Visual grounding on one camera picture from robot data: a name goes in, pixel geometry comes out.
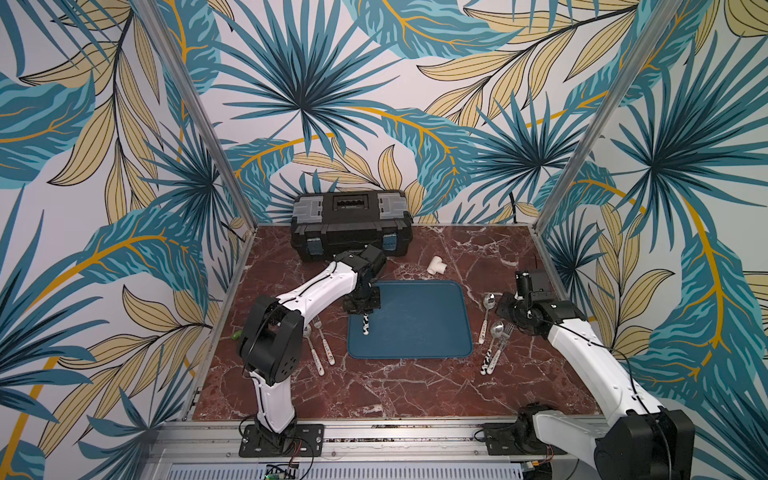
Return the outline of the spoon with cow-pattern handle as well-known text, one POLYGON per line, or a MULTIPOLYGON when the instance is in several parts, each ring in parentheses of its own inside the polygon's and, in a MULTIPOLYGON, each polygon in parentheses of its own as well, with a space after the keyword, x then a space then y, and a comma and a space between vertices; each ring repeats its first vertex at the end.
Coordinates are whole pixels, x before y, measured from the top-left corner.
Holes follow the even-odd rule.
POLYGON ((480 374, 486 375, 488 366, 490 365, 492 353, 493 353, 493 347, 495 341, 501 336, 501 334, 504 332, 504 321, 503 320, 497 320, 490 328, 490 334, 491 334, 491 341, 488 347, 488 350, 486 351, 483 363, 481 364, 480 374))

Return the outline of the spoon with panda handle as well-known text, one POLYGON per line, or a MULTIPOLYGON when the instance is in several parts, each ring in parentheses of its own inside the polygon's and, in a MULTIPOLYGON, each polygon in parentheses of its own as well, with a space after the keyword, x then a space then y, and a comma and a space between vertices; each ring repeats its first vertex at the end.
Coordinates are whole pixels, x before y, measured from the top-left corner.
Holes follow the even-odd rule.
POLYGON ((483 322, 481 324, 481 329, 478 336, 478 343, 480 345, 485 343, 487 330, 488 330, 488 317, 491 310, 494 309, 496 305, 496 294, 493 292, 486 293, 483 297, 483 309, 484 309, 484 317, 483 322))

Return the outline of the fork with hello kitty handle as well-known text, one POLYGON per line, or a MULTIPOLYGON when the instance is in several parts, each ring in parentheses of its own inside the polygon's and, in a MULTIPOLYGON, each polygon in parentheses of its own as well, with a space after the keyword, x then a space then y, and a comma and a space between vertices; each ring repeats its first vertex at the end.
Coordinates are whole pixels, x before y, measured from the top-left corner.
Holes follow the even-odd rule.
POLYGON ((321 320, 318 317, 316 317, 314 319, 313 325, 314 325, 315 329, 317 330, 317 332, 320 335, 321 343, 322 343, 323 349, 325 351, 325 355, 326 355, 326 358, 328 360, 328 363, 331 366, 334 366, 336 364, 335 356, 333 355, 333 352, 332 352, 332 350, 330 348, 330 345, 329 345, 329 343, 327 341, 327 338, 326 338, 326 336, 324 334, 324 331, 322 329, 322 322, 321 322, 321 320))

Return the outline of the spoon with hello kitty handle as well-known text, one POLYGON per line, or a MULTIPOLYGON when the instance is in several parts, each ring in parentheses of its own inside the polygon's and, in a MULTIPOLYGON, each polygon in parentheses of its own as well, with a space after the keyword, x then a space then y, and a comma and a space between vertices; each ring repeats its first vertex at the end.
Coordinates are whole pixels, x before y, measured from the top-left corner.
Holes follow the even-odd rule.
POLYGON ((322 362, 320 360, 318 352, 317 352, 317 350, 316 350, 316 348, 315 348, 315 346, 314 346, 314 344, 312 342, 312 339, 311 339, 311 327, 309 325, 304 327, 304 329, 303 329, 303 337, 306 339, 306 341, 307 341, 307 343, 309 345, 311 357, 313 359, 313 362, 314 362, 314 365, 315 365, 315 368, 317 370, 318 375, 319 376, 324 376, 325 375, 325 369, 324 369, 324 367, 322 365, 322 362))

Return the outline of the fork with panda handle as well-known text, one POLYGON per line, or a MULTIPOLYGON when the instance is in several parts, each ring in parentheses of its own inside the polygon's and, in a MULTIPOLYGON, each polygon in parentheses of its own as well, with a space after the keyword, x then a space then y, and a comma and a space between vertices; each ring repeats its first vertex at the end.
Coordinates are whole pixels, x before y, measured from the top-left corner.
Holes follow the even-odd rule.
POLYGON ((494 372, 494 370, 496 368, 496 365, 498 364, 499 359, 501 357, 501 353, 506 348, 507 343, 509 341, 509 338, 510 338, 511 333, 513 332, 513 330, 514 330, 514 325, 512 323, 507 323, 505 325, 504 330, 503 330, 503 332, 502 332, 502 334, 500 336, 501 342, 499 344, 499 347, 495 351, 494 355, 492 356, 491 361, 490 361, 490 363, 489 363, 489 365, 488 365, 488 367, 486 369, 486 373, 488 375, 492 375, 493 374, 493 372, 494 372))

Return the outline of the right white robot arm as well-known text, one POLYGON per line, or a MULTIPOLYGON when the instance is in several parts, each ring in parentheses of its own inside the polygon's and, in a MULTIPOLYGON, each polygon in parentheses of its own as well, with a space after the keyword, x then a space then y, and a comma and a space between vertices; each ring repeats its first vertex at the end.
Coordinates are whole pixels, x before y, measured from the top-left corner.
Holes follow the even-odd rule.
POLYGON ((688 479, 695 426, 670 410, 634 378, 628 361, 617 360, 581 312, 548 292, 505 293, 498 315, 533 336, 545 338, 568 361, 606 420, 598 428, 558 410, 532 414, 536 441, 560 449, 594 469, 602 479, 688 479))

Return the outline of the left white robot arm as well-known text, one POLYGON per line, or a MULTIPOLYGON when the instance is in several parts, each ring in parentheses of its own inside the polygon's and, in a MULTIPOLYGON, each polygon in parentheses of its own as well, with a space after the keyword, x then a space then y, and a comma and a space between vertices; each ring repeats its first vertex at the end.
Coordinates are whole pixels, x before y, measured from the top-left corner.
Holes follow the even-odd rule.
POLYGON ((238 356, 254 383, 258 424, 270 434, 286 432, 296 421, 290 377, 302 351, 304 331, 323 310, 337 300, 351 315, 369 316, 381 307, 375 285, 386 264, 384 252, 374 246, 348 250, 304 284, 276 297, 260 296, 252 305, 239 336, 238 356))

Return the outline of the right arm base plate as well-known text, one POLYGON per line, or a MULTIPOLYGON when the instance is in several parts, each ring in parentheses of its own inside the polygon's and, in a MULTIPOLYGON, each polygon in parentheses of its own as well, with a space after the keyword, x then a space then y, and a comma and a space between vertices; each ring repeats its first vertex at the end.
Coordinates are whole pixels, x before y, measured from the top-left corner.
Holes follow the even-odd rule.
POLYGON ((483 424, 476 439, 485 445, 490 456, 528 455, 550 458, 565 454, 564 450, 540 441, 532 426, 519 422, 483 424))

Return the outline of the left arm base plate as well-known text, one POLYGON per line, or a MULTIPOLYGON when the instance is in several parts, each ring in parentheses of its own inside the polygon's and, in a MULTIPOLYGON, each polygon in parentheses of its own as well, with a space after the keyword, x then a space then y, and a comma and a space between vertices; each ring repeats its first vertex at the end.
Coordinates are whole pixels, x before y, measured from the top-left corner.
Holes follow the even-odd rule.
POLYGON ((249 424, 241 433, 241 458, 318 457, 323 451, 323 424, 290 425, 274 433, 260 423, 249 424))

